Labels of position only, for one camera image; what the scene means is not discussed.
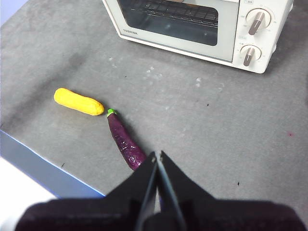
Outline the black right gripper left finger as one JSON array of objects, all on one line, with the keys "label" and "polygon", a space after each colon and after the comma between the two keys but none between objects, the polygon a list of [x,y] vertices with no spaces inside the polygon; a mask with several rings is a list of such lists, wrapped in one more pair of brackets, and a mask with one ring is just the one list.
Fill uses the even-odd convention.
[{"label": "black right gripper left finger", "polygon": [[30,206],[17,231],[132,231],[154,212],[156,156],[102,198],[65,198]]}]

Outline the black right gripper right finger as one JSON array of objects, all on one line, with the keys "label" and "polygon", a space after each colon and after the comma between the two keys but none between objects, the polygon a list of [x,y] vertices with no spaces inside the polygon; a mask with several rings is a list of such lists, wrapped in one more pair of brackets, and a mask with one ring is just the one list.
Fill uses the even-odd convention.
[{"label": "black right gripper right finger", "polygon": [[165,231],[305,231],[289,206],[262,200],[218,199],[191,180],[165,153],[162,162],[181,218],[161,213]]}]

